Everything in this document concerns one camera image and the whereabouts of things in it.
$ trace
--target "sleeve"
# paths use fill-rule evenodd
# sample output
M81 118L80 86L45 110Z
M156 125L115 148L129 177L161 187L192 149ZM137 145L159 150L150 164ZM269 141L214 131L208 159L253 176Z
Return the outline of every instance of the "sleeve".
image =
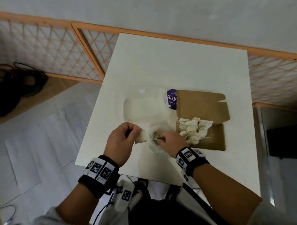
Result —
M286 214L267 202L261 202L255 209L247 225L297 225Z
M51 207L45 215L35 218L31 225L67 225L57 214L56 208Z

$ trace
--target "black wristband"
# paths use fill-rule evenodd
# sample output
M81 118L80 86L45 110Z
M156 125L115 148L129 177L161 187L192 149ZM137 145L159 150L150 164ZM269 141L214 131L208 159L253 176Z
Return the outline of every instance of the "black wristband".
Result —
M176 154L176 163L183 169L187 176L193 176L196 167L209 164L205 155L198 148L184 147Z
M109 189L113 189L119 179L118 165L107 156L94 158L83 171L78 182L86 186L95 198L101 196Z

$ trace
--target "brown cardboard box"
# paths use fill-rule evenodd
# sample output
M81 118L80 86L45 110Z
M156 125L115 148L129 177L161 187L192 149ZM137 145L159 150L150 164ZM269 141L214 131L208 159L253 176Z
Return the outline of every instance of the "brown cardboard box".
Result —
M177 90L176 113L179 118L193 119L199 117L202 120L211 120L213 125L208 129L207 137L195 147L225 151L225 134L223 122L230 119L226 102L219 102L226 97L223 94Z

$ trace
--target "box lid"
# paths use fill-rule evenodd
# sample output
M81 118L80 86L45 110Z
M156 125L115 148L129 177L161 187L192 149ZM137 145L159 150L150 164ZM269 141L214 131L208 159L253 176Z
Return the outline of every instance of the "box lid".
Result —
M216 124L230 119L225 95L213 92L177 90L176 113L179 118L193 119L200 117Z

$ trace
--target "purple packaging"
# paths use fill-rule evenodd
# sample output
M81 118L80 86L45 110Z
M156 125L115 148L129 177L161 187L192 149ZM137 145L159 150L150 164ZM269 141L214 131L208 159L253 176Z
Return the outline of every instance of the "purple packaging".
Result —
M167 91L167 98L168 98L168 104L170 109L176 110L176 95L175 95L176 90L171 89Z

